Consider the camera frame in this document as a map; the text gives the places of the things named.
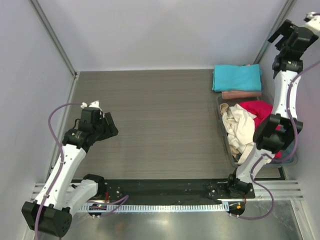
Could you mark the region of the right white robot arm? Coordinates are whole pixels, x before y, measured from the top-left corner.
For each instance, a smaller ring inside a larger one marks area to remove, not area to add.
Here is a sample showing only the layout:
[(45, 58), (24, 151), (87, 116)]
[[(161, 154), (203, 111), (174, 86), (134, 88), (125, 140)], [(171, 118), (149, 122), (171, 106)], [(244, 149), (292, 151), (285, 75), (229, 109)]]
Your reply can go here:
[(304, 68), (301, 57), (319, 39), (320, 15), (311, 12), (304, 20), (302, 26), (285, 20), (268, 39), (273, 43), (281, 38), (275, 44), (279, 53), (272, 64), (275, 84), (273, 107), (254, 131), (254, 147), (248, 159), (228, 177), (225, 192), (231, 198), (248, 196), (254, 190), (253, 182), (261, 168), (290, 144), (294, 148), (298, 145), (303, 122), (298, 121), (296, 113), (297, 89), (301, 75), (309, 70)]

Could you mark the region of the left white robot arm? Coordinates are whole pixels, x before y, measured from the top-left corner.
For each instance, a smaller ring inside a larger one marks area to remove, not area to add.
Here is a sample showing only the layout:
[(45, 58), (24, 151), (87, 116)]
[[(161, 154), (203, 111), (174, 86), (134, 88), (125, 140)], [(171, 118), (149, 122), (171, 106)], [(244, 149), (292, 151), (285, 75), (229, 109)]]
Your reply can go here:
[(81, 115), (62, 141), (58, 141), (59, 157), (44, 187), (33, 201), (26, 201), (21, 209), (35, 239), (40, 233), (62, 238), (69, 230), (74, 214), (85, 202), (101, 200), (107, 193), (105, 179), (87, 174), (80, 185), (68, 192), (74, 174), (96, 142), (117, 136), (110, 112), (103, 112), (99, 101), (81, 103)]

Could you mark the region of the turquoise t shirt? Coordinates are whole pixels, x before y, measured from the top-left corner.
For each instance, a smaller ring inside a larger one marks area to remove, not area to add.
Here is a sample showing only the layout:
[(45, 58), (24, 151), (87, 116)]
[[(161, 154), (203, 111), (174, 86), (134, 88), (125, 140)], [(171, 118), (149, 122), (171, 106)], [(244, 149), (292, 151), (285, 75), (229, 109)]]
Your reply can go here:
[(214, 92), (262, 90), (259, 64), (253, 65), (215, 65), (212, 71), (212, 90)]

